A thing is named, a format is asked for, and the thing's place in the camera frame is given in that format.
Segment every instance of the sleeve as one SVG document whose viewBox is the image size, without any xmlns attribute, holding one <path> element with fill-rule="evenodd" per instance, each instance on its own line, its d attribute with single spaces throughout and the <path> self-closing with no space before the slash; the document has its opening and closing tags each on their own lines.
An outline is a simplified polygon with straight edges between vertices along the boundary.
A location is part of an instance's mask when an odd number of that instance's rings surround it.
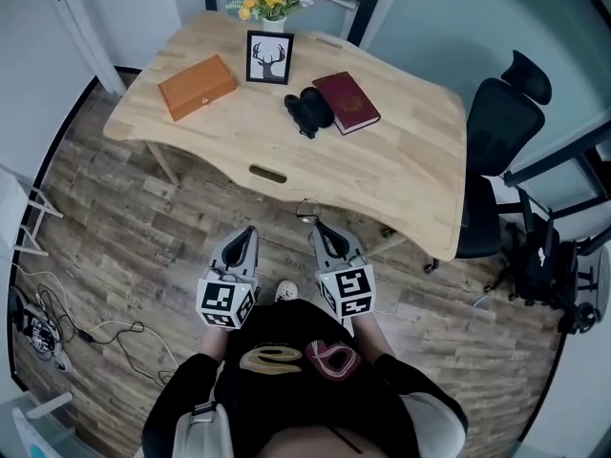
<svg viewBox="0 0 611 458">
<path fill-rule="evenodd" d="M 447 406 L 464 427 L 469 429 L 469 421 L 460 404 L 432 382 L 424 373 L 413 366 L 398 361 L 391 355 L 382 355 L 373 367 L 397 392 L 398 395 L 429 394 Z"/>
<path fill-rule="evenodd" d="M 208 402 L 218 368 L 216 361 L 202 354 L 180 365 L 144 424 L 142 450 L 146 458 L 171 458 L 177 422 L 195 406 Z"/>
</svg>

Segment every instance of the table cutout handle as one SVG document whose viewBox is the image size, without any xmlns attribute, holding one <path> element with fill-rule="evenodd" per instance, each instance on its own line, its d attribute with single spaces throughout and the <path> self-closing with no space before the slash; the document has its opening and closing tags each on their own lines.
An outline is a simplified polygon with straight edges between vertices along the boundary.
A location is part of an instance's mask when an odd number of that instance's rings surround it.
<svg viewBox="0 0 611 458">
<path fill-rule="evenodd" d="M 251 164 L 248 167 L 248 171 L 257 177 L 269 179 L 271 181 L 275 181 L 276 183 L 286 183 L 286 175 L 268 170 L 267 168 L 257 164 Z"/>
</svg>

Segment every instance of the chair backrest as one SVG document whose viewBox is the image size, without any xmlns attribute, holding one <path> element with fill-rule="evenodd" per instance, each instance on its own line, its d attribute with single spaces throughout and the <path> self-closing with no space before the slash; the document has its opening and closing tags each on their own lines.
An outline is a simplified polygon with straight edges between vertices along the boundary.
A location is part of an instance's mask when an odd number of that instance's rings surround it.
<svg viewBox="0 0 611 458">
<path fill-rule="evenodd" d="M 496 78 L 482 82 L 467 120 L 467 169 L 495 177 L 545 124 L 540 108 Z"/>
<path fill-rule="evenodd" d="M 536 103 L 547 105 L 552 99 L 552 84 L 547 74 L 520 51 L 514 50 L 514 62 L 501 78 Z"/>
</svg>

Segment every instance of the picture frame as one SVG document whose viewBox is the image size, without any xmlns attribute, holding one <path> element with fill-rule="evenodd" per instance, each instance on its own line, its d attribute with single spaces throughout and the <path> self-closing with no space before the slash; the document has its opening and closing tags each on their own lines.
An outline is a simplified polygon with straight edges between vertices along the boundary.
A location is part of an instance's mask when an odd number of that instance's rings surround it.
<svg viewBox="0 0 611 458">
<path fill-rule="evenodd" d="M 294 34 L 248 31 L 246 81 L 286 85 Z"/>
</svg>

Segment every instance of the table leg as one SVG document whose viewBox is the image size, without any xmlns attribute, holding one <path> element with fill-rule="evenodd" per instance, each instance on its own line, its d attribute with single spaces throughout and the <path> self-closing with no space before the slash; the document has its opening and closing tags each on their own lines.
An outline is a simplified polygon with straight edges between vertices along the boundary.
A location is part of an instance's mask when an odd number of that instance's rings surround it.
<svg viewBox="0 0 611 458">
<path fill-rule="evenodd" d="M 165 158 L 165 155 L 163 154 L 163 151 L 159 145 L 156 144 L 156 142 L 147 142 L 146 145 L 151 150 L 151 153 L 153 153 L 153 156 L 158 161 L 165 174 L 170 178 L 170 181 L 174 183 L 175 186 L 180 188 L 180 180 L 172 171 L 172 168 L 170 168 L 170 163 L 168 163 L 168 160 Z"/>
<path fill-rule="evenodd" d="M 373 246 L 371 249 L 365 252 L 365 256 L 373 256 L 385 251 L 393 246 L 397 246 L 404 242 L 406 239 L 404 236 L 401 236 L 399 233 L 394 233 L 388 239 L 380 242 L 379 244 Z"/>
</svg>

